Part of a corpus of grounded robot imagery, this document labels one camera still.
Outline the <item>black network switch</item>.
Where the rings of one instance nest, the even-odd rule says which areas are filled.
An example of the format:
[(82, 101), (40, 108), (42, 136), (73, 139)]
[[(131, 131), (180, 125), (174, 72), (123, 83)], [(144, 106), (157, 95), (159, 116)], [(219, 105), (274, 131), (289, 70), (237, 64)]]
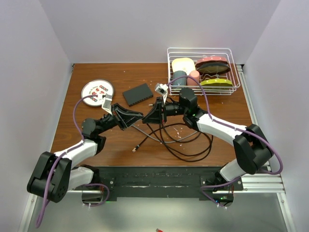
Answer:
[(146, 83), (144, 83), (130, 90), (124, 91), (123, 96), (127, 104), (129, 106), (133, 106), (147, 99), (152, 98), (154, 95), (150, 90), (149, 86)]

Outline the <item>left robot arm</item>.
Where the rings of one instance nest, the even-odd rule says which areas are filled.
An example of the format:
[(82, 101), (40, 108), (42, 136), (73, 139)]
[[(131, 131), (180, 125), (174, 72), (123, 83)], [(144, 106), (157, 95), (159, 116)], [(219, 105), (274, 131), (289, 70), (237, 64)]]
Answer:
[(101, 134), (114, 127), (121, 130), (132, 126), (143, 118), (143, 113), (115, 104), (102, 104), (106, 114), (100, 119), (87, 118), (82, 123), (82, 139), (77, 144), (51, 153), (43, 152), (37, 161), (27, 184), (27, 191), (48, 201), (59, 202), (67, 191), (85, 185), (96, 189), (100, 178), (91, 167), (76, 165), (101, 152), (106, 137)]

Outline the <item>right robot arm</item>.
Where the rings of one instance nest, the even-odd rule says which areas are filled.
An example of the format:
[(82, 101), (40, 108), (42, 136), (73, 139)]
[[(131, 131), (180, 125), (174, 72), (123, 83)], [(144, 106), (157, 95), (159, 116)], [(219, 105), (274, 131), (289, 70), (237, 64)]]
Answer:
[(182, 88), (178, 101), (166, 102), (167, 85), (158, 84), (155, 91), (161, 96), (156, 99), (152, 110), (144, 117), (144, 124), (166, 122), (168, 116), (183, 116), (185, 125), (201, 133), (208, 133), (231, 144), (236, 158), (224, 165), (209, 182), (211, 188), (227, 189), (238, 177), (255, 174), (273, 156), (259, 126), (241, 126), (212, 116), (201, 109), (197, 96), (190, 88)]

